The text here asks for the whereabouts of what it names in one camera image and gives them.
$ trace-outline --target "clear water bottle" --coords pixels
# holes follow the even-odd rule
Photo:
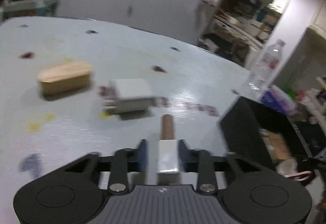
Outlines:
[[[269,79],[282,57],[282,47],[285,42],[278,39],[275,44],[267,47],[266,52],[252,68],[248,83],[252,89],[260,90]]]

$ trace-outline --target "silver screw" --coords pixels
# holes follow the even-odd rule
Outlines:
[[[210,193],[215,191],[215,186],[210,183],[204,183],[199,187],[199,189],[205,193]]]
[[[114,183],[110,185],[110,189],[115,192],[122,192],[126,189],[126,186],[123,183]]]

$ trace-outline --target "white table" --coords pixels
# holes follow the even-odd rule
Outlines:
[[[98,34],[86,34],[94,30]],[[33,59],[19,59],[34,52]],[[93,86],[88,91],[55,101],[39,95],[37,74],[46,67],[84,60],[93,65]],[[20,172],[21,162],[31,154],[39,157],[41,175],[88,152],[112,155],[125,147],[149,143],[148,184],[156,183],[157,140],[160,117],[174,116],[177,139],[191,148],[224,155],[227,151],[218,127],[221,117],[188,110],[183,101],[216,107],[223,115],[236,101],[248,71],[190,44],[114,23],[46,17],[21,17],[0,27],[0,223],[17,224],[12,199],[17,190],[33,180]],[[167,73],[154,72],[152,66]],[[174,101],[170,108],[153,107],[143,118],[104,119],[97,87],[109,79],[144,78],[157,96]],[[29,131],[40,125],[39,130]],[[196,183],[196,176],[182,176]],[[107,178],[101,182],[105,188]]]

